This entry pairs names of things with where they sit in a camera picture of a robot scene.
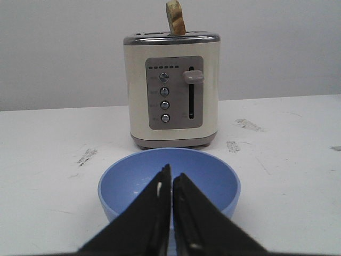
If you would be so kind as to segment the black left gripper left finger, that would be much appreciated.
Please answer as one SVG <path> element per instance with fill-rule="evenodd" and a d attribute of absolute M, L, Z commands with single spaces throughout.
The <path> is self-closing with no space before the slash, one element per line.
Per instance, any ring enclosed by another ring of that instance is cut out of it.
<path fill-rule="evenodd" d="M 171 167 L 166 164 L 77 255 L 167 255 L 170 220 Z"/>

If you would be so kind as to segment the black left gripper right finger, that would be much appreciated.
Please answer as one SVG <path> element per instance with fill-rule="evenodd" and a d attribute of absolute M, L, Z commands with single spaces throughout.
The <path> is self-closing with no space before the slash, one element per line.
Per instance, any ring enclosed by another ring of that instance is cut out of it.
<path fill-rule="evenodd" d="M 173 181 L 173 223 L 177 255 L 269 255 L 184 173 Z"/>

